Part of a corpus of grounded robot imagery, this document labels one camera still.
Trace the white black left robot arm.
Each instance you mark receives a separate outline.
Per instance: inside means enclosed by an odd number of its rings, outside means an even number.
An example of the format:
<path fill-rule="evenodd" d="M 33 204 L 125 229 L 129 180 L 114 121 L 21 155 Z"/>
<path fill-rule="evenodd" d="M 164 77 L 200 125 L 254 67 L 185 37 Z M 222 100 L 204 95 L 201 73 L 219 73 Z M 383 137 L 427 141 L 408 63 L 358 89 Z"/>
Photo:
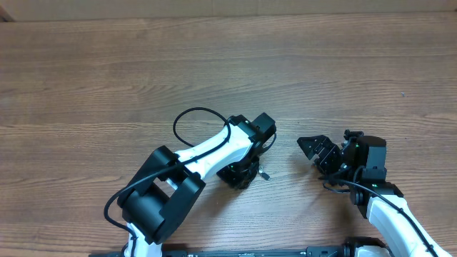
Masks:
<path fill-rule="evenodd" d="M 218 176 L 234 189 L 246 189 L 260 169 L 276 122 L 265 113 L 249 121 L 231 116 L 212 138 L 173 152 L 154 150 L 117 199 L 130 233 L 123 256 L 161 256 L 161 245 L 183 223 L 206 179 Z"/>

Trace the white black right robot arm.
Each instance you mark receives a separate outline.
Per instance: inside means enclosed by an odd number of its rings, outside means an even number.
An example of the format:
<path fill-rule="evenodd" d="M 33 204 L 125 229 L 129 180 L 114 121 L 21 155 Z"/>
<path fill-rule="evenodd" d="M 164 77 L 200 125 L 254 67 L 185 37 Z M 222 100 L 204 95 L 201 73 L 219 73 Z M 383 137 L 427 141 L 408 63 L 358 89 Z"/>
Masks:
<path fill-rule="evenodd" d="M 320 172 L 323 187 L 347 193 L 382 239 L 349 237 L 330 256 L 447 256 L 414 217 L 401 190 L 386 180 L 386 140 L 345 130 L 336 145 L 324 135 L 297 144 Z"/>

